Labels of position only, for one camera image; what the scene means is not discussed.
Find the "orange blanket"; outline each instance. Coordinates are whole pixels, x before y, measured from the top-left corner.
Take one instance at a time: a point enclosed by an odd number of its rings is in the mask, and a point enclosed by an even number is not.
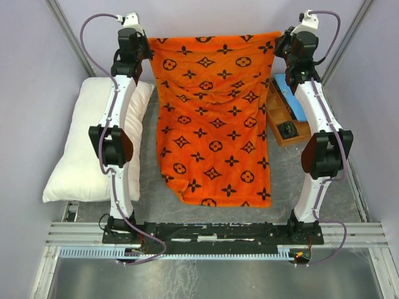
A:
[[[149,39],[158,162],[184,203],[271,206],[266,95],[278,36]]]

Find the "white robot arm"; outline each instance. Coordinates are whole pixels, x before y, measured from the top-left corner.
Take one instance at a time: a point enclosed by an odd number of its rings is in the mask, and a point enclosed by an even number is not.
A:
[[[286,61],[286,82],[302,105],[312,133],[301,157],[304,187],[288,220],[289,234],[306,239],[318,229],[320,205],[332,178],[346,163],[353,134],[344,131],[334,118],[315,70],[315,66],[325,59],[313,60],[319,44],[315,35],[319,24],[317,15],[306,11],[300,14],[299,21],[300,25],[288,28],[276,39],[274,53]]]
[[[135,222],[128,188],[128,162],[134,149],[123,129],[128,104],[142,72],[142,60],[152,58],[152,53],[137,13],[117,16],[117,21],[123,29],[118,32],[119,49],[111,68],[113,85],[105,113],[98,126],[90,127],[89,136],[109,181],[108,229],[131,232],[123,218]]]

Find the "wooden box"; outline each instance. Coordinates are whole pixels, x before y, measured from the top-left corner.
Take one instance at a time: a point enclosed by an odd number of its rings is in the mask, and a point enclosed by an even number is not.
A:
[[[310,140],[310,128],[306,121],[297,121],[286,99],[279,92],[277,83],[273,80],[267,94],[267,122],[269,123],[279,146],[293,145]],[[293,122],[297,136],[284,139],[279,131],[279,126],[284,122]]]

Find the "compartment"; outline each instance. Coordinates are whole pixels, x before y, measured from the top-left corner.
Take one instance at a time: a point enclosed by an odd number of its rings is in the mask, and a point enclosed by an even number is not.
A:
[[[268,110],[284,107],[284,103],[278,94],[269,94],[266,99],[266,105]]]
[[[287,120],[292,120],[290,114],[287,112],[285,107],[269,110],[269,117],[272,119],[273,123],[277,126],[284,123]]]
[[[297,127],[297,131],[300,136],[308,135],[310,137],[310,127],[307,121],[294,121],[295,126]]]

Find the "black object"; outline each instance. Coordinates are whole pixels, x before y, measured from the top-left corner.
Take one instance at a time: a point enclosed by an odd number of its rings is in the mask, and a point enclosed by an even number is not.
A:
[[[89,128],[89,137],[94,147],[95,154],[99,157],[99,143],[104,128],[101,125]],[[108,128],[102,140],[102,159],[105,166],[118,165],[120,168],[132,159],[133,143],[126,133],[117,126]]]
[[[339,130],[338,134],[344,146],[346,160],[352,147],[353,133],[350,130]],[[344,167],[344,161],[334,133],[326,133],[324,130],[314,133],[302,152],[301,163],[302,169],[313,179],[335,177]]]
[[[298,84],[314,78],[320,82],[316,72],[313,54],[319,45],[319,38],[308,31],[291,35],[294,27],[288,28],[276,39],[274,54],[286,61],[286,82],[295,93]]]
[[[282,139],[289,139],[298,136],[297,128],[292,121],[285,121],[277,126]]]
[[[134,232],[119,219],[108,220],[103,235],[105,244],[139,244]],[[292,234],[289,225],[273,225],[271,223],[251,224],[178,224],[147,223],[136,225],[139,229],[152,234],[165,242],[166,254],[276,254],[277,245],[308,245],[309,236],[312,243],[324,244],[321,228],[313,232]],[[115,230],[131,232],[118,233]],[[163,249],[158,242],[145,237],[150,246],[148,254],[156,254]]]
[[[137,84],[143,71],[142,60],[152,59],[153,57],[145,32],[141,34],[133,28],[120,29],[118,31],[118,43],[119,49],[113,56],[111,74],[112,76],[126,75],[129,78],[133,77]]]
[[[129,217],[129,222],[136,226],[135,213]],[[108,217],[104,228],[102,242],[104,244],[132,244],[136,239],[137,232],[132,229],[123,219]]]
[[[308,244],[309,238],[313,244],[318,244],[322,239],[322,228],[318,221],[305,223],[298,221],[294,210],[291,211],[290,218],[287,221],[287,234],[294,244]]]

